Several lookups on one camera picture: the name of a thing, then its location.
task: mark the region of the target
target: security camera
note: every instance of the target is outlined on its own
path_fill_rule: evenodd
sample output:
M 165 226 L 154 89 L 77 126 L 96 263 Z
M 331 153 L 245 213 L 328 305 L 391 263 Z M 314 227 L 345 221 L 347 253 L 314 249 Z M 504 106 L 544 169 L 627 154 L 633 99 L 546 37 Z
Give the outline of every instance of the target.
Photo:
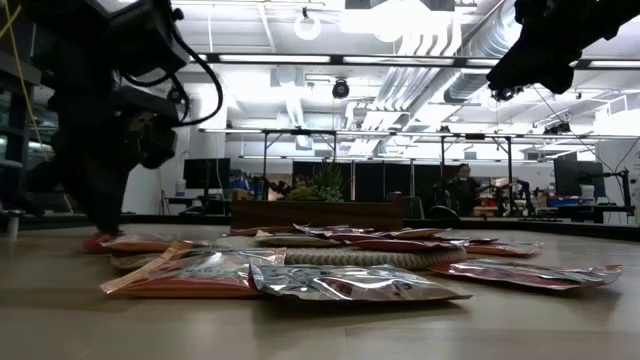
M 347 80 L 345 79 L 337 79 L 336 84 L 333 85 L 333 94 L 334 99 L 344 99 L 349 96 L 349 85 L 347 85 Z

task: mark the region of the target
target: ceiling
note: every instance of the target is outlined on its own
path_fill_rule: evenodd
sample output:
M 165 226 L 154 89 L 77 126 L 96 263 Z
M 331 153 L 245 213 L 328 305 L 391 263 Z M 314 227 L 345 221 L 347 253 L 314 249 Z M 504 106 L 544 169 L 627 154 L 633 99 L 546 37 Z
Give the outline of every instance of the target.
M 117 10 L 126 3 L 118 0 L 99 0 L 107 9 Z M 342 26 L 346 21 L 344 0 L 325 0 L 324 7 L 309 4 L 309 13 L 320 19 L 321 31 L 314 40 L 303 40 L 294 31 L 295 21 L 301 14 L 302 5 L 276 6 L 273 3 L 231 1 L 189 1 L 190 5 L 178 5 L 185 19 L 178 27 L 186 42 L 197 52 L 214 53 L 311 53 L 311 54 L 397 54 L 402 40 L 383 42 L 373 34 L 346 33 Z M 476 0 L 475 11 L 461 15 L 462 37 L 472 38 L 471 31 L 493 9 L 498 0 Z M 592 57 L 640 57 L 640 21 L 624 25 L 618 36 L 611 41 L 599 41 L 585 50 Z M 212 66 L 219 75 L 224 89 L 227 116 L 234 127 L 251 124 L 254 127 L 269 127 L 278 114 L 286 114 L 286 98 L 289 92 L 272 83 L 269 65 L 221 65 Z M 336 67 L 298 66 L 299 71 L 309 75 L 324 75 L 327 81 L 304 81 L 296 96 L 304 113 L 336 114 L 345 116 L 350 102 L 371 101 L 381 91 L 390 69 L 387 67 Z M 209 94 L 200 89 L 210 88 L 210 80 L 197 66 L 189 65 L 180 73 L 187 89 L 194 98 Z M 331 95 L 335 78 L 346 78 L 350 86 L 347 99 L 335 100 Z M 168 85 L 160 87 L 168 90 Z M 620 91 L 640 90 L 640 73 L 632 71 L 576 72 L 574 89 L 569 93 L 553 97 L 544 90 L 542 96 L 556 112 L 572 109 L 572 122 L 588 125 L 593 121 L 593 110 L 620 96 Z M 436 119 L 455 126 L 477 128 L 506 128 L 512 124 L 531 125 L 549 118 L 552 111 L 535 92 L 528 91 L 522 101 L 514 101 L 495 109 L 486 92 L 479 91 L 473 100 L 456 107 L 449 115 Z M 47 89 L 36 89 L 36 103 L 44 104 L 50 96 Z M 203 101 L 216 101 L 204 98 Z M 417 116 L 418 109 L 411 109 Z M 425 122 L 422 118 L 415 122 Z

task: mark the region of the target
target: black cable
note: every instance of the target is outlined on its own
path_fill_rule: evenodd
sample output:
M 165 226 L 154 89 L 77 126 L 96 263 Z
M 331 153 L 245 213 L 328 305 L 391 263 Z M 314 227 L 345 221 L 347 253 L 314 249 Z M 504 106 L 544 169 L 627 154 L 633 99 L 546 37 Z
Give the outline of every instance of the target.
M 218 81 L 218 78 L 216 77 L 216 74 L 213 72 L 213 70 L 211 70 L 211 68 L 209 67 L 209 65 L 202 60 L 202 58 L 200 58 L 200 56 L 193 51 L 193 49 L 191 49 L 189 47 L 189 45 L 187 45 L 184 40 L 182 40 L 182 38 L 180 37 L 180 34 L 178 34 L 178 31 L 176 30 L 175 26 L 171 26 L 171 34 L 173 35 L 174 40 L 178 43 L 178 45 L 180 45 L 181 48 L 184 49 L 184 51 L 187 52 L 187 54 L 189 54 L 194 60 L 195 62 L 198 63 L 198 65 L 200 65 L 202 67 L 202 69 L 207 73 L 207 75 L 209 75 L 209 77 L 211 78 L 211 81 L 213 82 L 213 85 L 216 88 L 216 92 L 218 93 L 218 105 L 216 106 L 216 108 L 207 116 L 200 118 L 200 119 L 196 119 L 196 120 L 191 120 L 191 121 L 187 121 L 187 122 L 181 122 L 180 124 L 178 124 L 178 127 L 182 127 L 182 126 L 191 126 L 191 125 L 198 125 L 198 124 L 202 124 L 203 122 L 211 119 L 212 117 L 216 116 L 216 114 L 218 114 L 218 112 L 220 112 L 220 109 L 222 109 L 222 102 L 223 102 L 223 94 L 222 94 L 222 85 L 220 84 L 220 81 Z
M 171 77 L 171 82 L 173 82 L 173 86 L 176 87 L 180 95 L 182 95 L 182 97 L 184 98 L 184 113 L 182 114 L 182 119 L 180 119 L 180 122 L 182 123 L 184 122 L 184 119 L 187 118 L 187 116 L 189 115 L 189 112 L 191 111 L 191 99 L 189 99 L 189 95 L 184 90 L 184 87 L 182 86 L 182 83 L 180 82 L 180 80 L 178 80 L 178 77 L 175 74 L 171 75 L 170 77 Z
M 126 74 L 126 73 L 122 74 L 122 77 L 125 78 L 128 82 L 130 82 L 135 86 L 140 86 L 140 87 L 152 87 L 152 86 L 160 85 L 163 82 L 169 80 L 171 76 L 173 76 L 173 74 L 164 74 L 163 76 L 161 76 L 156 80 L 145 82 L 145 81 L 136 80 L 129 74 Z

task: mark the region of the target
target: desk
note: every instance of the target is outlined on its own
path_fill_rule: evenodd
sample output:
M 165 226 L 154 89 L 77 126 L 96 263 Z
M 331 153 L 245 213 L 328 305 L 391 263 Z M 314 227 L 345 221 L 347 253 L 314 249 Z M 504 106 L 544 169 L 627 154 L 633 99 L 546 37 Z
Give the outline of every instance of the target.
M 211 238 L 226 227 L 131 225 L 128 233 Z M 93 228 L 20 234 L 0 246 L 3 359 L 639 359 L 640 246 L 520 231 L 458 235 L 545 243 L 534 264 L 623 264 L 610 286 L 539 292 L 429 276 L 469 300 L 327 306 L 259 300 L 105 299 L 115 274 L 79 254 Z
M 193 198 L 167 198 L 167 200 L 169 201 L 169 205 L 184 205 L 187 208 L 190 208 L 193 206 L 193 202 L 196 199 Z
M 558 206 L 556 209 L 559 218 L 568 218 L 576 222 L 594 222 L 596 224 L 604 223 L 605 212 L 627 212 L 625 207 L 609 205 L 566 205 Z

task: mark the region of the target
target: red snack bag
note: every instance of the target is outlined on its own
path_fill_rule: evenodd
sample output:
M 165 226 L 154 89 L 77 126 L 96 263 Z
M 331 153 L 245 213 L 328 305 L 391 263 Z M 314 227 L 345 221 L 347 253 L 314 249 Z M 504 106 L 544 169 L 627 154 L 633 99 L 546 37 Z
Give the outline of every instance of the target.
M 384 237 L 371 235 L 371 234 L 357 234 L 357 233 L 337 233 L 329 235 L 329 239 L 342 241 L 342 242 L 357 242 L 363 240 L 388 240 Z
M 465 241 L 469 244 L 486 244 L 496 242 L 498 238 L 477 238 L 477 237 L 466 237 L 466 236 L 440 236 L 435 235 L 425 240 L 435 240 L 435 241 Z
M 159 258 L 102 284 L 108 295 L 138 297 L 248 297 L 258 294 L 250 265 L 283 265 L 285 249 L 215 250 L 174 243 Z
M 491 243 L 491 244 L 469 244 L 467 246 L 467 253 L 469 254 L 483 254 L 483 255 L 496 255 L 496 256 L 509 256 L 509 257 L 531 257 L 537 255 L 542 249 L 542 243 L 532 244 L 506 244 L 506 243 Z
M 360 240 L 345 242 L 348 245 L 366 250 L 390 251 L 390 252 L 427 252 L 442 248 L 460 247 L 464 244 L 436 241 L 409 241 L 409 240 Z
M 562 269 L 500 260 L 468 259 L 453 264 L 436 265 L 437 273 L 475 279 L 502 281 L 552 290 L 567 290 L 608 285 L 620 277 L 622 265 L 590 269 Z
M 408 229 L 399 232 L 389 233 L 393 239 L 400 240 L 418 240 L 430 238 L 435 234 L 447 231 L 447 229 Z
M 293 234 L 296 232 L 296 228 L 293 226 L 262 226 L 252 229 L 231 229 L 229 236 L 256 236 L 258 231 L 269 234 Z
M 174 235 L 122 235 L 102 243 L 102 246 L 114 252 L 161 253 L 165 252 L 176 241 L 177 239 Z M 210 240 L 188 242 L 203 246 L 211 245 Z

